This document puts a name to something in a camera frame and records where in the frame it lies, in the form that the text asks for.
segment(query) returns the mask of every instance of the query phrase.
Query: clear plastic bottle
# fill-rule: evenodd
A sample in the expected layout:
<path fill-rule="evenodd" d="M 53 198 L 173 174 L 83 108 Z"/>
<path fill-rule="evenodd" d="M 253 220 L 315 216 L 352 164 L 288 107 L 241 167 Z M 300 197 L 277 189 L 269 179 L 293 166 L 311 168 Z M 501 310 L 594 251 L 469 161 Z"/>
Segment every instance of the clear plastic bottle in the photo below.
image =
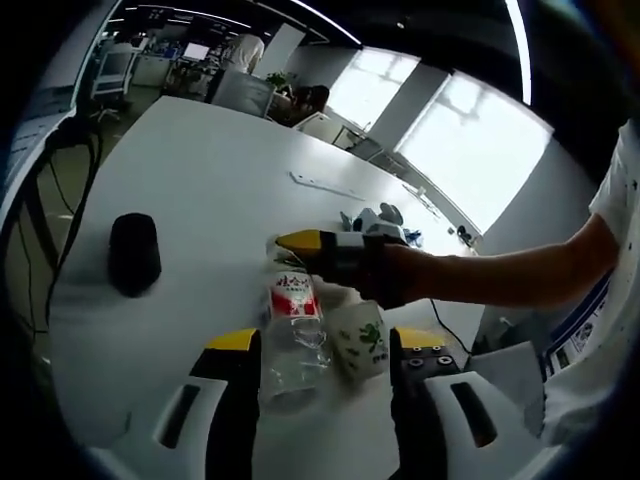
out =
<path fill-rule="evenodd" d="M 292 413 L 313 402 L 329 366 L 327 334 L 311 276 L 289 251 L 267 245 L 267 301 L 262 329 L 260 401 Z"/>

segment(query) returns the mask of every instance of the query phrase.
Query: window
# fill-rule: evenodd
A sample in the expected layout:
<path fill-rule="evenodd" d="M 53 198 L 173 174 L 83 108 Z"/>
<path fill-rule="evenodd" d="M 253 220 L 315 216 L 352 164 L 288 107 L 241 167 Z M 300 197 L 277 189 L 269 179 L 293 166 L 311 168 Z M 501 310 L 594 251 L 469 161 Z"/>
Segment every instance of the window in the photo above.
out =
<path fill-rule="evenodd" d="M 417 64 L 415 57 L 365 48 L 331 88 L 329 107 L 368 131 Z"/>
<path fill-rule="evenodd" d="M 449 77 L 398 151 L 484 234 L 540 160 L 551 129 L 463 74 Z"/>

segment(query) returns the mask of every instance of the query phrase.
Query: screw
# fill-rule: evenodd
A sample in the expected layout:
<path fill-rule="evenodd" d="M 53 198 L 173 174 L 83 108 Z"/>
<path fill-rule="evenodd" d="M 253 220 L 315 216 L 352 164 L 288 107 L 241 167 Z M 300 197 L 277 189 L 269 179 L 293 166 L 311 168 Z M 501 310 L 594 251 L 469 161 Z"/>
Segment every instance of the screw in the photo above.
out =
<path fill-rule="evenodd" d="M 409 360 L 409 366 L 412 368 L 420 368 L 423 365 L 424 361 L 419 358 L 412 358 L 411 360 Z"/>

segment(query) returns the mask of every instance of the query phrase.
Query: sleeve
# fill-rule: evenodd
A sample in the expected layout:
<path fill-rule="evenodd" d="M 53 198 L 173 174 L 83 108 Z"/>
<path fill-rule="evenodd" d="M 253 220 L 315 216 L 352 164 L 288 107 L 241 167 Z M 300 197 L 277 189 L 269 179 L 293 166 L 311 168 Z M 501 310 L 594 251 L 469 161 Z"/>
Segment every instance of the sleeve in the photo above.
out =
<path fill-rule="evenodd" d="M 631 125 L 628 123 L 620 129 L 620 137 L 613 151 L 611 166 L 605 179 L 602 181 L 596 196 L 589 205 L 589 211 L 594 215 L 599 215 L 604 219 L 614 237 L 620 244 L 629 220 L 629 206 L 627 203 L 627 169 L 623 161 L 628 155 L 626 152 L 627 142 L 623 141 L 623 136 L 631 133 Z"/>
<path fill-rule="evenodd" d="M 258 40 L 258 43 L 256 44 L 255 54 L 258 61 L 260 61 L 262 59 L 262 56 L 264 55 L 264 42 L 262 40 Z"/>

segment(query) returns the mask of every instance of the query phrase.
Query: human hand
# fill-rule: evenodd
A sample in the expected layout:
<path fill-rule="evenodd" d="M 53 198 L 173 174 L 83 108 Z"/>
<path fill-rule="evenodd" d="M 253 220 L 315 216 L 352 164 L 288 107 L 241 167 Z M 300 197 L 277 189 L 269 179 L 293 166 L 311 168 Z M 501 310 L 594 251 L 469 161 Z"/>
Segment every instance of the human hand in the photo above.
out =
<path fill-rule="evenodd" d="M 384 245 L 375 256 L 365 259 L 357 275 L 339 283 L 355 288 L 363 300 L 373 300 L 385 310 L 396 308 L 424 297 L 428 260 L 429 256 L 420 250 Z"/>

